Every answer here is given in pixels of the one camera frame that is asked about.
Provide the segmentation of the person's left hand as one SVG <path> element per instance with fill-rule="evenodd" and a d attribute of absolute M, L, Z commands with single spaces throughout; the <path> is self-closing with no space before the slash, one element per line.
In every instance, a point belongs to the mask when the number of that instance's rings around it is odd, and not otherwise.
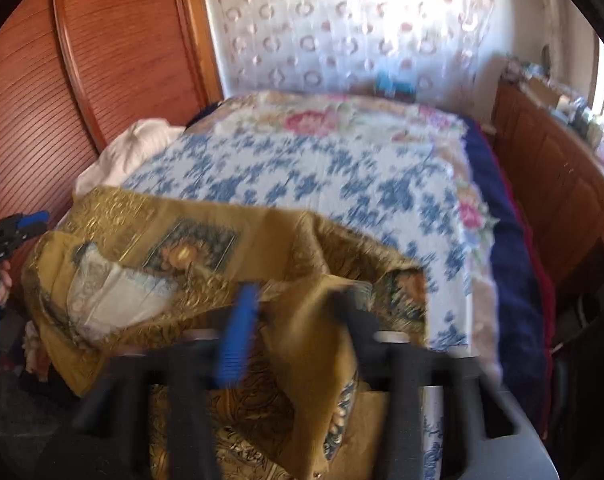
<path fill-rule="evenodd" d="M 0 306 L 4 306 L 8 301 L 13 286 L 10 270 L 11 265 L 9 261 L 0 263 Z"/>

